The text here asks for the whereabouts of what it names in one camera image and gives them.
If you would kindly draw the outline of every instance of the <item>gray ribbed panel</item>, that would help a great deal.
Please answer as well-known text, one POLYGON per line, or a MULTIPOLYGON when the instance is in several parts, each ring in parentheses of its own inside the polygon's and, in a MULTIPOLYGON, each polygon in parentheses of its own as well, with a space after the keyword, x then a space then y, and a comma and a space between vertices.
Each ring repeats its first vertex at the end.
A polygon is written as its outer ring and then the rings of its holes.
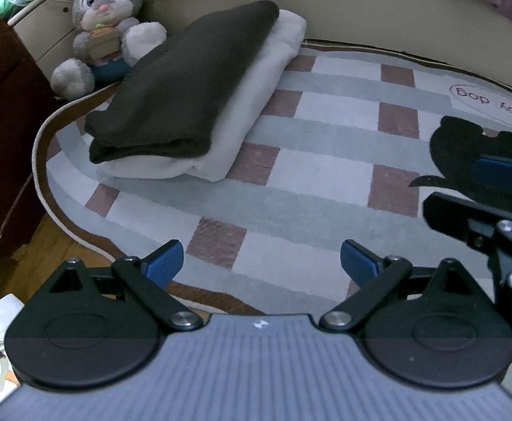
POLYGON ((22 386, 0 421, 512 421, 512 398, 492 383, 419 391, 373 368, 349 336, 305 315, 213 315, 173 334, 141 372, 82 394, 22 386), (268 326, 259 329, 260 319, 268 326))

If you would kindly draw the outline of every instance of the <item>brown wooden furniture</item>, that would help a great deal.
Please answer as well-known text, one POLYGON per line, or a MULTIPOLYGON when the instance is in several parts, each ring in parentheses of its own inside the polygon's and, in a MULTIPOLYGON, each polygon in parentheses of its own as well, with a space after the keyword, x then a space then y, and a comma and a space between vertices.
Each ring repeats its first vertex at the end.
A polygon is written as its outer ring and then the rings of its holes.
POLYGON ((31 178, 32 145, 42 122, 58 107, 30 53, 0 18, 0 251, 4 254, 29 242, 43 216, 31 178))

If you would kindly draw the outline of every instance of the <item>plush rabbit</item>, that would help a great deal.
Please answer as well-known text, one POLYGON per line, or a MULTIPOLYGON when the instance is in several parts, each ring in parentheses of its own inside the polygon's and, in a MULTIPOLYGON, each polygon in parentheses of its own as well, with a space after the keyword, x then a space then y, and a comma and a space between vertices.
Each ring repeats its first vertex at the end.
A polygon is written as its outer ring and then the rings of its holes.
POLYGON ((95 85, 123 78, 137 61, 162 44, 166 30, 159 22, 135 18, 143 0, 75 0, 73 24, 82 30, 73 42, 75 58, 61 63, 51 88, 67 100, 91 93, 95 85))

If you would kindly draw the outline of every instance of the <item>rabbit's face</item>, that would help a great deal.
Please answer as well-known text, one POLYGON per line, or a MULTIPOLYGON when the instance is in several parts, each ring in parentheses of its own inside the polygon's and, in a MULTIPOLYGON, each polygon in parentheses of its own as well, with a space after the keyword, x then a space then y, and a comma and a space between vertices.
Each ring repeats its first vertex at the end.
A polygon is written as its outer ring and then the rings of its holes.
POLYGON ((115 26, 122 20, 137 15, 142 0, 75 0, 75 26, 91 31, 97 26, 115 26))

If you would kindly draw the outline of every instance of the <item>folded blanket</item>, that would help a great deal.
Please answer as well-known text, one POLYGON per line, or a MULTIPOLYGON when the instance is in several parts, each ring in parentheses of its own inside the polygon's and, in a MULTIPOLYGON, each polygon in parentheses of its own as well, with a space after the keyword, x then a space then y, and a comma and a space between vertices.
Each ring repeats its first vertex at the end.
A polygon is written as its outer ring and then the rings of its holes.
POLYGON ((106 161, 101 169, 114 177, 166 179, 181 174, 211 182, 225 178, 248 131, 268 103, 288 63, 297 55, 305 37, 306 21, 279 10, 274 27, 238 84, 211 135, 211 148, 198 158, 138 155, 106 161))
POLYGON ((217 116, 279 15, 257 1, 205 15, 141 58, 103 112, 87 116, 90 161, 206 154, 217 116))

